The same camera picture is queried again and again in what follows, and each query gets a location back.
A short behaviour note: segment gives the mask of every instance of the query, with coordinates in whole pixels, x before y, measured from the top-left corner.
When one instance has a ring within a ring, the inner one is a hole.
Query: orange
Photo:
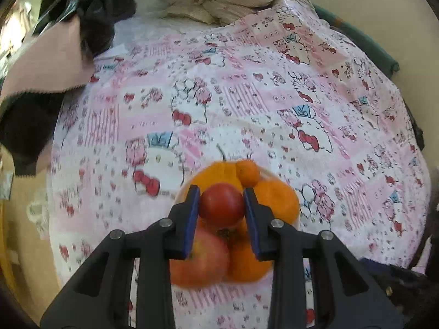
[[[225,182],[233,185],[240,193],[242,193],[242,185],[236,175],[236,165],[234,162],[213,162],[207,168],[198,172],[194,178],[190,180],[187,188],[184,191],[183,199],[186,199],[189,186],[195,184],[200,188],[200,192],[203,193],[211,185]]]
[[[258,166],[252,160],[236,162],[236,175],[243,188],[254,187],[261,178]]]
[[[249,241],[229,241],[229,251],[226,282],[258,281],[271,269],[271,261],[260,262],[256,259]]]
[[[276,219],[292,224],[299,216],[300,205],[296,192],[279,179],[270,178],[258,182],[253,188],[259,204],[269,206]],[[247,232],[247,224],[243,219],[237,227],[240,234]]]

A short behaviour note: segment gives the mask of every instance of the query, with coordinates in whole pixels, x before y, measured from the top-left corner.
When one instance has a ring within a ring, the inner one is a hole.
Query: teal cloth
[[[387,78],[391,79],[394,72],[399,70],[398,62],[368,35],[353,25],[343,21],[333,13],[325,10],[323,7],[314,5],[314,8],[320,19],[326,20],[331,27],[335,27],[335,29],[338,29],[354,42]]]

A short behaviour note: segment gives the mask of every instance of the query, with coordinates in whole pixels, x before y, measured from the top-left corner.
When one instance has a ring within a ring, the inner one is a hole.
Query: black cloth
[[[114,23],[135,11],[134,0],[42,0],[33,33],[39,35],[49,22],[77,14],[82,48],[96,56],[111,46]],[[6,98],[0,106],[0,143],[12,154],[16,175],[35,175],[36,161],[53,135],[63,96],[27,92]]]
[[[62,19],[63,14],[68,14],[70,9],[71,0],[41,0],[42,23],[37,24],[36,32],[41,32],[48,21]],[[80,16],[84,41],[96,56],[111,46],[114,23],[132,16],[136,11],[136,3],[134,0],[77,0],[73,9]]]

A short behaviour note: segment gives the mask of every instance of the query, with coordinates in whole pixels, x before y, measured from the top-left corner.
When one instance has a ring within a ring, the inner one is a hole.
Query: pink cloth
[[[308,6],[281,0],[95,63],[86,89],[66,96],[52,148],[50,240],[63,282],[112,229],[165,217],[183,182],[222,159],[217,145],[294,187],[303,231],[331,229],[357,257],[410,262],[431,185],[403,99]],[[270,293],[271,275],[174,287],[177,327],[266,328]]]

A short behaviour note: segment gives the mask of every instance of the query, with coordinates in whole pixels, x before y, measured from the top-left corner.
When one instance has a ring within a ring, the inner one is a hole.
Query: tomato
[[[244,199],[233,185],[216,183],[201,194],[198,214],[211,226],[233,227],[245,215]]]
[[[183,288],[201,288],[222,281],[229,266],[226,242],[209,231],[198,228],[189,257],[170,260],[171,283]]]

